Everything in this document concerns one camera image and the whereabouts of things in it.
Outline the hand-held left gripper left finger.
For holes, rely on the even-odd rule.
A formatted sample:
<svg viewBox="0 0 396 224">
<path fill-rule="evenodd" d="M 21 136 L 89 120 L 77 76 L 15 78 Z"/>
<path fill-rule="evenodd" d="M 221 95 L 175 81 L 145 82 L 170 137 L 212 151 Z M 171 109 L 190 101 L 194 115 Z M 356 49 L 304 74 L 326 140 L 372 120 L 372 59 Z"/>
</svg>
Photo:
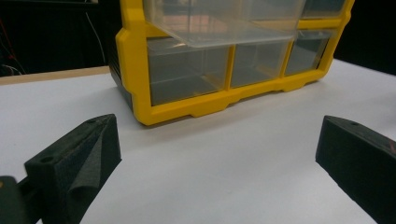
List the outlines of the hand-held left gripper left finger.
<svg viewBox="0 0 396 224">
<path fill-rule="evenodd" d="M 79 224 L 121 162 L 117 119 L 88 119 L 36 154 L 24 166 L 41 191 L 44 224 Z"/>
</svg>

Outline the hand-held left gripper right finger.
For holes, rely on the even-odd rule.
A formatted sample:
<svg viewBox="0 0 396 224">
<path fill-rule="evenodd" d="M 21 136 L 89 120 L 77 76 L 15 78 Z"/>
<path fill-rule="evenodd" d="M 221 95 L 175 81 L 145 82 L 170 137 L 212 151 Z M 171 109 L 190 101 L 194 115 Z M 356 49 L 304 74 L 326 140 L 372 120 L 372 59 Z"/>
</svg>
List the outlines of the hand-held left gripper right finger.
<svg viewBox="0 0 396 224">
<path fill-rule="evenodd" d="M 396 142 L 358 122 L 326 116 L 316 162 L 378 224 L 396 224 Z"/>
</svg>

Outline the yellow drawer cabinet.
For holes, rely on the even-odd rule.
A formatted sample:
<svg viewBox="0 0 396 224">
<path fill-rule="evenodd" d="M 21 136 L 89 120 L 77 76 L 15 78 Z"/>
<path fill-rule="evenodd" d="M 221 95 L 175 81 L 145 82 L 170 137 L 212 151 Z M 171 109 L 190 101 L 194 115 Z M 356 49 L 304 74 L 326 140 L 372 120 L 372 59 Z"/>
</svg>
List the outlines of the yellow drawer cabinet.
<svg viewBox="0 0 396 224">
<path fill-rule="evenodd" d="M 354 3 L 355 0 L 346 0 L 343 9 L 337 17 L 304 19 L 301 15 L 293 38 L 266 41 L 267 43 L 289 42 L 279 77 L 261 83 L 232 88 L 231 80 L 236 46 L 264 42 L 208 47 L 229 48 L 223 89 L 163 105 L 152 105 L 149 85 L 148 41 L 173 37 L 146 21 L 143 0 L 119 0 L 116 5 L 120 21 L 115 36 L 117 54 L 115 62 L 110 65 L 111 73 L 130 104 L 134 117 L 145 125 L 157 124 L 186 116 L 201 117 L 221 111 L 227 106 L 248 97 L 273 91 L 293 91 L 327 74 L 340 37 L 351 18 L 351 9 Z M 291 48 L 300 30 L 331 30 L 332 37 L 316 70 L 286 76 L 285 72 Z"/>
</svg>

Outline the clear plastic drawer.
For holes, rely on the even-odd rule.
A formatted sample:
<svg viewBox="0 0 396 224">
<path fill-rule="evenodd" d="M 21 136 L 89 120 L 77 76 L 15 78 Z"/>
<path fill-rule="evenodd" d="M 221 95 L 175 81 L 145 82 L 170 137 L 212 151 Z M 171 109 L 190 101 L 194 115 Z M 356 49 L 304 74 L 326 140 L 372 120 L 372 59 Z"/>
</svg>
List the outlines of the clear plastic drawer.
<svg viewBox="0 0 396 224">
<path fill-rule="evenodd" d="M 300 30 L 291 48 L 285 75 L 316 70 L 331 37 L 331 30 Z"/>
<path fill-rule="evenodd" d="M 237 45 L 231 87 L 237 88 L 280 76 L 288 41 Z"/>
<path fill-rule="evenodd" d="M 304 19 L 337 17 L 346 0 L 305 0 Z"/>
<path fill-rule="evenodd" d="M 143 0 L 146 21 L 194 48 L 289 40 L 305 0 Z"/>
<path fill-rule="evenodd" d="M 148 74 L 152 105 L 163 105 L 224 87 L 228 47 L 192 48 L 174 39 L 148 41 Z"/>
</svg>

